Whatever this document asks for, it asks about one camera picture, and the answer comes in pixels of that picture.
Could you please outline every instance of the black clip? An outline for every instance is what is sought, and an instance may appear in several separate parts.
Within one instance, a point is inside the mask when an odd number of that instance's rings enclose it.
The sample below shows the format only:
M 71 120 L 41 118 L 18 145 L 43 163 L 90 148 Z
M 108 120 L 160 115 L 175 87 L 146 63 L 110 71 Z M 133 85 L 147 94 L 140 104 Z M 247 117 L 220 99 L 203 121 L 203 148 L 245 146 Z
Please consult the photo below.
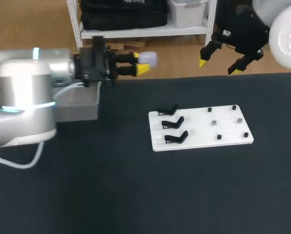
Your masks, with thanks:
M 166 141 L 166 144 L 170 144 L 170 143 L 182 144 L 188 136 L 189 136 L 188 131 L 185 131 L 180 137 L 166 135 L 165 141 Z
M 173 123 L 173 122 L 169 122 L 169 121 L 162 121 L 161 125 L 163 125 L 163 129 L 166 128 L 174 128 L 174 129 L 178 129 L 179 127 L 181 127 L 181 125 L 184 122 L 184 117 L 180 117 L 177 123 Z
M 172 110 L 159 109 L 157 112 L 159 116 L 173 116 L 178 109 L 179 105 L 176 104 Z

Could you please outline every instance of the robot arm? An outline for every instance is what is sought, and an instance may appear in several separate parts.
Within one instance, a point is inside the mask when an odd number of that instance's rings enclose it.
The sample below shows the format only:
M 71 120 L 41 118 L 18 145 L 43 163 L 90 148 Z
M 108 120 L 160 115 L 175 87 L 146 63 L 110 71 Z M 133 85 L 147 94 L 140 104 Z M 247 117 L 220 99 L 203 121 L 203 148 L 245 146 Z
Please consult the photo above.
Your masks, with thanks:
M 130 66 L 118 67 L 118 63 Z M 111 82 L 156 66 L 155 53 L 118 55 L 102 37 L 72 55 L 66 49 L 0 51 L 0 147 L 40 143 L 56 134 L 52 87 Z
M 270 46 L 273 47 L 271 41 L 277 39 L 275 33 L 269 38 L 270 28 L 280 30 L 279 27 L 283 29 L 289 25 L 291 17 L 288 16 L 289 13 L 284 12 L 290 11 L 290 6 L 291 0 L 252 0 L 252 5 L 238 5 L 230 11 L 225 9 L 224 13 L 223 5 L 221 9 L 219 6 L 218 30 L 212 35 L 212 41 L 200 51 L 200 67 L 209 61 L 217 49 L 222 48 L 222 44 L 227 44 L 234 46 L 236 52 L 244 55 L 228 69 L 228 74 L 245 71 L 252 61 L 263 57 L 262 48 L 269 40 Z

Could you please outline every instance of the white plastic box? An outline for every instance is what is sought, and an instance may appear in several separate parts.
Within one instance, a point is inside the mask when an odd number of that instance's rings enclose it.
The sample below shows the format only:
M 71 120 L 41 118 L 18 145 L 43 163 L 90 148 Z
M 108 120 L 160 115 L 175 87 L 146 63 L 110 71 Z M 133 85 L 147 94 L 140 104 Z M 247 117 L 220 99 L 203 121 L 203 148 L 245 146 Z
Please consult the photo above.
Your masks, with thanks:
M 57 122 L 71 122 L 98 119 L 98 105 L 101 82 L 89 88 L 79 87 L 62 94 L 56 100 Z M 61 88 L 54 88 L 55 94 Z
M 198 26 L 203 23 L 209 0 L 169 0 L 171 19 L 176 28 Z

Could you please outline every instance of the wooden floor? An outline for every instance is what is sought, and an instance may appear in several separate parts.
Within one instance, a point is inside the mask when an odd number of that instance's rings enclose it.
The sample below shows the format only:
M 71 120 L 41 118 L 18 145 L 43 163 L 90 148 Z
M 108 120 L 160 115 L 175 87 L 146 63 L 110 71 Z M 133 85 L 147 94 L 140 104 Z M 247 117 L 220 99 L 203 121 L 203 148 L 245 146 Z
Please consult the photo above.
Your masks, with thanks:
M 159 67 L 140 78 L 181 78 L 226 75 L 240 57 L 223 46 L 200 69 L 198 53 L 204 37 L 152 38 L 145 48 L 156 51 Z M 76 50 L 66 0 L 0 0 L 0 49 L 70 48 Z M 259 62 L 244 74 L 289 72 L 272 57 L 268 47 Z

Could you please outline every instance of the white object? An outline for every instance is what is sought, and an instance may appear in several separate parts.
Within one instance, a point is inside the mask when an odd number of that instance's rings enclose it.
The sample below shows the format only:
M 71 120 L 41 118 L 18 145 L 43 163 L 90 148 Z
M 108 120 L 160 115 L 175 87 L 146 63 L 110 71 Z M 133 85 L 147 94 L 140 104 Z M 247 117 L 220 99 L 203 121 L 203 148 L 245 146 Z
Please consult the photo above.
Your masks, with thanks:
M 174 116 L 159 116 L 158 112 L 150 112 L 153 150 L 158 152 L 253 143 L 253 136 L 239 106 L 236 106 L 236 110 L 232 107 L 212 107 L 211 112 L 208 112 L 208 107 L 177 110 Z M 179 129 L 163 129 L 162 121 L 177 122 L 182 116 L 184 122 Z M 184 131 L 188 131 L 189 136 L 182 144 L 166 143 L 165 135 L 180 137 Z M 218 135 L 222 136 L 221 140 L 217 139 Z
M 75 35 L 77 48 L 83 46 L 83 39 L 91 39 L 93 36 L 104 36 L 105 38 L 135 38 L 135 37 L 162 37 L 162 36 L 179 36 L 179 35 L 197 35 L 207 34 L 205 45 L 211 40 L 213 34 L 215 11 L 217 7 L 217 0 L 209 0 L 208 19 L 203 19 L 203 25 L 176 28 L 172 22 L 168 22 L 166 26 L 156 28 L 131 29 L 131 30 L 115 30 L 115 31 L 98 31 L 98 30 L 84 30 L 82 23 L 78 23 L 77 0 L 66 0 L 70 14 L 70 19 Z
M 149 64 L 151 68 L 157 67 L 157 63 L 158 63 L 157 53 L 148 51 L 148 52 L 143 52 L 139 54 L 138 63 Z
M 101 82 L 86 88 L 74 84 L 75 89 L 65 89 L 65 93 L 55 98 L 57 122 L 95 120 L 98 118 L 98 105 Z
M 169 0 L 171 19 L 176 28 L 201 25 L 208 0 Z
M 291 6 L 274 21 L 270 30 L 269 44 L 277 62 L 291 69 Z
M 271 27 L 276 17 L 291 5 L 291 0 L 253 0 L 252 6 L 261 21 Z

